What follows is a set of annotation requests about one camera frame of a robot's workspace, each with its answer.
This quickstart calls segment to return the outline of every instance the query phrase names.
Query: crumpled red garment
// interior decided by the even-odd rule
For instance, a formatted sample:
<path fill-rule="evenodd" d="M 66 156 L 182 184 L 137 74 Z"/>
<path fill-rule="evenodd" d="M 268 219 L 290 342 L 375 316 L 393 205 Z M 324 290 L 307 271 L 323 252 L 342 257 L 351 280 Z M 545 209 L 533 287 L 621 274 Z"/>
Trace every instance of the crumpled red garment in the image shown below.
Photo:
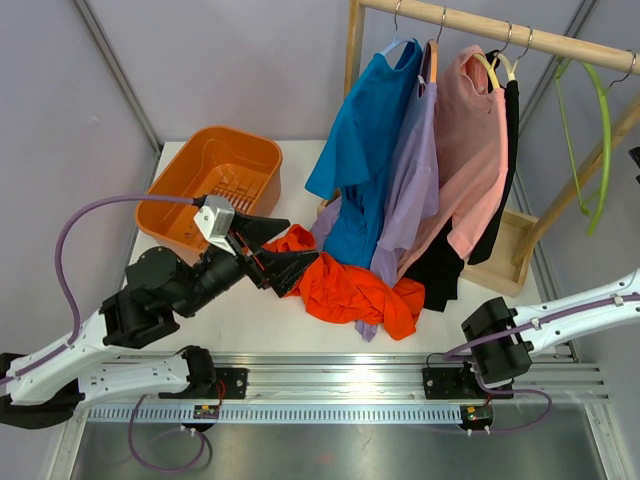
<path fill-rule="evenodd" d="M 296 224 L 264 248 L 292 252 L 312 250 L 315 246 L 313 235 Z M 327 253 L 321 253 L 289 295 L 301 296 L 307 312 L 320 320 L 383 323 L 391 338 L 401 340 L 416 331 L 425 290 L 422 284 L 408 278 L 401 279 L 392 289 L 369 270 L 341 265 Z"/>

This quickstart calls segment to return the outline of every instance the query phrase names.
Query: green hanger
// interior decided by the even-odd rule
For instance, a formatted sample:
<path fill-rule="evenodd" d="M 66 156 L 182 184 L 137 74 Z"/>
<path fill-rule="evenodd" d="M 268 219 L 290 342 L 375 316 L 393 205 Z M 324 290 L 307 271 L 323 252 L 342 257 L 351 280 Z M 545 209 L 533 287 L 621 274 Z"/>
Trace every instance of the green hanger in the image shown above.
<path fill-rule="evenodd" d="M 600 221 L 600 217 L 602 216 L 602 211 L 604 210 L 604 204 L 607 199 L 607 193 L 609 190 L 609 176 L 611 172 L 611 119 L 609 116 L 609 103 L 607 102 L 607 94 L 611 90 L 611 85 L 609 88 L 605 89 L 602 86 L 602 82 L 600 81 L 600 77 L 596 73 L 595 69 L 592 65 L 580 62 L 580 64 L 584 67 L 584 69 L 589 74 L 589 78 L 591 79 L 591 83 L 596 89 L 596 93 L 598 95 L 598 103 L 600 104 L 600 115 L 602 118 L 602 179 L 600 180 L 600 188 L 593 193 L 586 200 L 582 199 L 582 192 L 580 191 L 580 182 L 578 181 L 578 172 L 576 171 L 576 161 L 573 155 L 573 147 L 571 146 L 571 138 L 569 137 L 569 127 L 567 125 L 567 115 L 564 109 L 564 103 L 562 101 L 562 92 L 560 90 L 560 77 L 567 71 L 567 67 L 571 63 L 571 60 L 563 60 L 558 64 L 556 68 L 556 90 L 558 91 L 558 100 L 560 102 L 560 113 L 562 115 L 562 123 L 564 125 L 564 134 L 567 138 L 567 147 L 569 149 L 569 159 L 571 160 L 571 169 L 573 170 L 573 179 L 576 183 L 576 193 L 578 196 L 578 202 L 580 204 L 580 211 L 587 217 L 591 216 L 591 210 L 588 205 L 598 197 L 598 205 L 596 206 L 595 213 L 591 218 L 591 223 L 589 224 L 589 228 L 587 230 L 587 235 L 592 235 Z"/>

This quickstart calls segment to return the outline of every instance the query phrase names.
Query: laundry basket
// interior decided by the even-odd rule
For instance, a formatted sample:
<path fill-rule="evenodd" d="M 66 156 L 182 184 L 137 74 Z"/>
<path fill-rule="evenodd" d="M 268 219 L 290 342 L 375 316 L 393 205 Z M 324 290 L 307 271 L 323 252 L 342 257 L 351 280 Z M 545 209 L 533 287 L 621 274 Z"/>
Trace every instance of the laundry basket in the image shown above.
<path fill-rule="evenodd" d="M 194 134 L 149 189 L 149 193 L 227 198 L 236 211 L 268 216 L 280 198 L 282 151 L 263 137 L 229 127 L 209 127 Z M 195 208 L 141 202 L 136 222 L 143 232 L 193 263 L 207 248 L 196 227 Z"/>

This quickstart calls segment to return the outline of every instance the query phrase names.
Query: wooden clothes rack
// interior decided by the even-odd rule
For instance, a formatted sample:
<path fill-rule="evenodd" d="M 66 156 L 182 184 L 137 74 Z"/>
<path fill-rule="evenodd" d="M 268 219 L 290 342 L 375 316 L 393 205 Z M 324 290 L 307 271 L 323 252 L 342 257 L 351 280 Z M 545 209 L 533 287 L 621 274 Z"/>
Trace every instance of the wooden clothes rack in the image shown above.
<path fill-rule="evenodd" d="M 366 8 L 422 22 L 441 25 L 481 37 L 507 41 L 532 50 L 550 53 L 592 65 L 640 75 L 640 62 L 635 53 L 611 48 L 576 38 L 565 37 L 542 30 L 510 24 L 492 18 L 449 9 L 417 0 L 350 0 L 347 58 L 344 79 L 345 96 L 360 73 L 360 57 Z M 640 121 L 640 95 L 627 107 L 613 126 L 612 148 Z M 584 185 L 600 168 L 602 144 L 597 145 L 578 170 L 580 185 Z M 500 293 L 516 296 L 526 279 L 533 250 L 551 225 L 576 196 L 575 182 L 570 179 L 540 219 L 505 209 L 500 232 L 491 258 L 479 265 L 467 265 L 462 277 Z"/>

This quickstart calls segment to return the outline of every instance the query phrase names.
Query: pink shirt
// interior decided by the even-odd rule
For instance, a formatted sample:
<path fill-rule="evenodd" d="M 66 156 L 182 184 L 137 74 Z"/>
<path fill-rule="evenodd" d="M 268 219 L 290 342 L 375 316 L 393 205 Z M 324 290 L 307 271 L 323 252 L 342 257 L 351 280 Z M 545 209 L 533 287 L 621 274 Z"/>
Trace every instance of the pink shirt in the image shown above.
<path fill-rule="evenodd" d="M 431 244 L 449 218 L 447 236 L 460 258 L 473 247 L 498 209 L 508 170 L 504 90 L 487 93 L 487 71 L 475 58 L 480 47 L 460 52 L 438 79 L 434 133 L 440 210 L 420 222 L 413 247 L 398 263 L 398 278 Z"/>

